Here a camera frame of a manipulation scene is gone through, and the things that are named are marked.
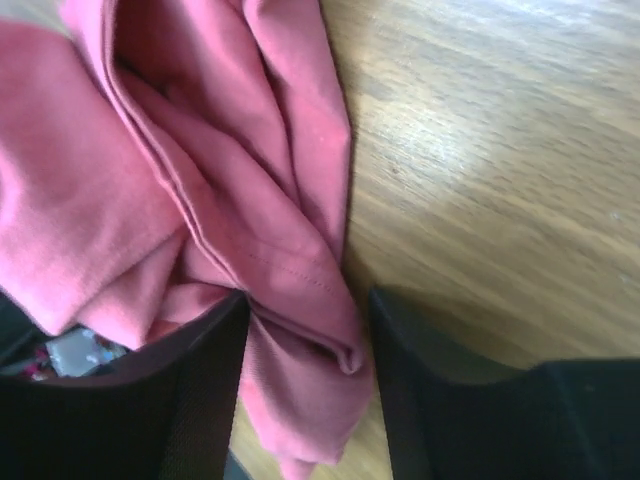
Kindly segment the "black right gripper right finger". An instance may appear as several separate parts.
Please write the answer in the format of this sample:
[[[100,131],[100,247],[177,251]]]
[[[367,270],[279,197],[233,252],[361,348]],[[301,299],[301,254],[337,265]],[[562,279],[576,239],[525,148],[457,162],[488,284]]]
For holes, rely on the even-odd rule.
[[[513,368],[375,287],[368,317],[397,479],[635,479],[639,362]]]

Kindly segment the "pink t-shirt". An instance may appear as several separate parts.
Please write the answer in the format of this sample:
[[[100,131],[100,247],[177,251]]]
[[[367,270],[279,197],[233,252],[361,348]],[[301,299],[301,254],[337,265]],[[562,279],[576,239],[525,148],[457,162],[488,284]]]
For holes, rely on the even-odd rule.
[[[230,290],[240,397],[286,479],[373,388],[340,271],[351,129],[315,1],[67,1],[1,23],[1,288],[137,349]]]

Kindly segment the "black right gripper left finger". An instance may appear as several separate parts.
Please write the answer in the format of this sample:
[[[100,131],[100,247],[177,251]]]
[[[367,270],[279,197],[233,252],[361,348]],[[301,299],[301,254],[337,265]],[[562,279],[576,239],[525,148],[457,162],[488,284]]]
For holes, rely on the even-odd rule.
[[[242,479],[229,449],[249,304],[233,292],[96,374],[1,381],[5,479]]]

